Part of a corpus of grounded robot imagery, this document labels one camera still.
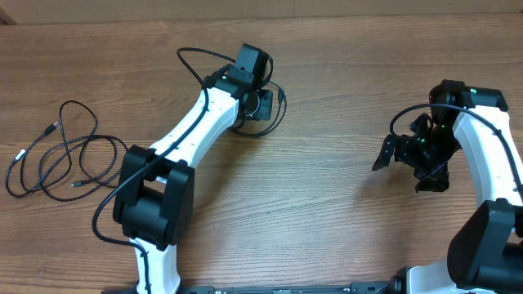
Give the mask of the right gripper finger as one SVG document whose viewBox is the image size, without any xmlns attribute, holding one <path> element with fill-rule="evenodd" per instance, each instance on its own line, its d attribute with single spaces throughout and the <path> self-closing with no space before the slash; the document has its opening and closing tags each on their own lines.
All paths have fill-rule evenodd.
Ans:
<svg viewBox="0 0 523 294">
<path fill-rule="evenodd" d="M 442 163 L 431 170 L 414 170 L 414 175 L 418 178 L 415 185 L 416 192 L 445 192 L 449 188 L 448 163 Z"/>
<path fill-rule="evenodd" d="M 393 135 L 385 137 L 380 153 L 372 165 L 371 171 L 375 172 L 388 167 L 391 162 L 391 158 L 395 153 L 397 146 L 397 139 Z"/>
</svg>

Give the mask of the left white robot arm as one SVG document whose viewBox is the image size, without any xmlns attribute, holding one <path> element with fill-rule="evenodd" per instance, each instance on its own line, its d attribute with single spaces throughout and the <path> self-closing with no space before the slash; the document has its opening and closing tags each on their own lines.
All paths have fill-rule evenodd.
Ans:
<svg viewBox="0 0 523 294">
<path fill-rule="evenodd" d="M 136 253 L 138 280 L 130 293 L 181 290 L 177 244 L 193 213 L 195 170 L 222 132 L 270 119 L 273 93 L 266 85 L 273 67 L 268 53 L 242 45 L 236 58 L 199 80 L 195 105 L 166 136 L 125 153 L 113 219 Z"/>
</svg>

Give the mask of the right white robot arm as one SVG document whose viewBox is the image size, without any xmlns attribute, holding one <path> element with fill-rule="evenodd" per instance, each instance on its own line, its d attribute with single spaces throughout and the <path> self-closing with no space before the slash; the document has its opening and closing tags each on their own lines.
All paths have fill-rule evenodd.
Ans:
<svg viewBox="0 0 523 294">
<path fill-rule="evenodd" d="M 372 169 L 391 161 L 413 168 L 416 191 L 449 188 L 448 163 L 462 150 L 472 175 L 477 209 L 449 244 L 444 260 L 405 267 L 377 293 L 520 293 L 522 161 L 510 130 L 508 106 L 498 89 L 444 80 L 409 125 L 383 141 Z"/>
</svg>

